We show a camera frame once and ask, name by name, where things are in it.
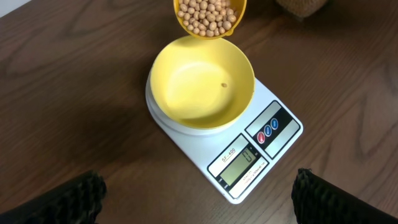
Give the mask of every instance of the yellow plastic bowl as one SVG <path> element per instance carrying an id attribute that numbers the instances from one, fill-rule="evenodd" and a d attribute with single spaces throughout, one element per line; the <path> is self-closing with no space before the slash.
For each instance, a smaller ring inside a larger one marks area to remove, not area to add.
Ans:
<path id="1" fill-rule="evenodd" d="M 174 13 L 175 16 L 178 19 L 178 22 L 180 23 L 180 25 L 182 26 L 183 29 L 185 29 L 185 31 L 187 31 L 190 35 L 202 39 L 202 40 L 213 40 L 213 39 L 218 39 L 220 37 L 224 37 L 224 36 L 229 36 L 232 35 L 232 33 L 234 32 L 234 29 L 238 26 L 238 24 L 241 22 L 241 19 L 243 17 L 244 14 L 244 10 L 246 9 L 246 1 L 247 0 L 230 0 L 231 1 L 231 5 L 229 6 L 231 9 L 236 9 L 238 12 L 238 16 L 236 16 L 236 22 L 234 23 L 234 25 L 232 26 L 232 28 L 230 30 L 228 30 L 227 32 L 225 32 L 224 34 L 218 35 L 216 37 L 207 37 L 207 36 L 200 36 L 198 34 L 194 34 L 192 31 L 189 31 L 183 24 L 183 19 L 181 19 L 180 17 L 178 17 L 177 13 L 180 10 L 180 4 L 178 3 L 178 0 L 174 0 Z"/>
<path id="2" fill-rule="evenodd" d="M 150 87 L 161 110 L 196 129 L 235 121 L 249 106 L 255 78 L 245 54 L 224 39 L 179 38 L 157 56 Z"/>

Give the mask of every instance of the scale button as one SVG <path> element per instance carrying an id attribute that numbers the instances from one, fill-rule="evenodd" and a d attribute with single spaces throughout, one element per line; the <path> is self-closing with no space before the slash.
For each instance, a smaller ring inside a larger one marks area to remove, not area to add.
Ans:
<path id="1" fill-rule="evenodd" d="M 267 124 L 266 127 L 264 128 L 264 133 L 266 134 L 267 137 L 271 136 L 272 129 L 271 126 L 269 126 L 269 124 Z"/>
<path id="2" fill-rule="evenodd" d="M 273 128 L 273 130 L 276 130 L 278 128 L 278 120 L 273 118 L 271 120 L 271 127 Z"/>
<path id="3" fill-rule="evenodd" d="M 259 142 L 260 144 L 262 144 L 262 143 L 264 143 L 266 141 L 266 135 L 262 132 L 262 131 L 260 131 L 258 134 L 257 134 L 257 142 Z"/>

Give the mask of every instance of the cup of soybeans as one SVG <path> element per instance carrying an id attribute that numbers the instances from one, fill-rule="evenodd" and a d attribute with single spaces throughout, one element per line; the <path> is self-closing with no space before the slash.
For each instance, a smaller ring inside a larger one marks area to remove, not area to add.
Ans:
<path id="1" fill-rule="evenodd" d="M 180 25 L 190 35 L 212 40 L 231 35 L 241 21 L 247 0 L 174 0 Z"/>

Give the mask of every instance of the kitchen scale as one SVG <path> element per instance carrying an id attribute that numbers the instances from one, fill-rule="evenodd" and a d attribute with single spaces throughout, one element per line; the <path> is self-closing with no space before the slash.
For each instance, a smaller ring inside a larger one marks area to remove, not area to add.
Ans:
<path id="1" fill-rule="evenodd" d="M 229 126 L 193 129 L 171 120 L 146 85 L 156 123 L 231 203 L 242 202 L 303 133 L 303 124 L 259 80 L 247 110 Z"/>

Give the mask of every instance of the yellow cup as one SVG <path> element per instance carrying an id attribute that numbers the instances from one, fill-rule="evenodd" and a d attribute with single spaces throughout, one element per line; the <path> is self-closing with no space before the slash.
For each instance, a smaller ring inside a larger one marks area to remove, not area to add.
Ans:
<path id="1" fill-rule="evenodd" d="M 178 3 L 178 0 L 174 0 L 174 13 L 175 16 L 178 19 L 178 22 L 180 23 L 180 25 L 182 26 L 183 29 L 185 29 L 185 31 L 187 31 L 190 35 L 202 39 L 202 40 L 213 40 L 213 39 L 218 39 L 224 36 L 229 36 L 232 35 L 232 33 L 234 32 L 234 29 L 238 26 L 238 24 L 241 22 L 241 19 L 243 17 L 244 14 L 244 10 L 246 9 L 246 1 L 247 0 L 230 0 L 231 1 L 231 5 L 230 8 L 231 9 L 236 9 L 236 11 L 238 12 L 238 16 L 236 16 L 236 22 L 234 23 L 234 25 L 232 26 L 232 28 L 230 30 L 228 30 L 227 32 L 225 32 L 224 34 L 218 35 L 216 37 L 202 37 L 198 34 L 194 34 L 192 31 L 189 31 L 183 24 L 183 19 L 178 17 L 177 13 L 180 10 L 180 4 Z"/>

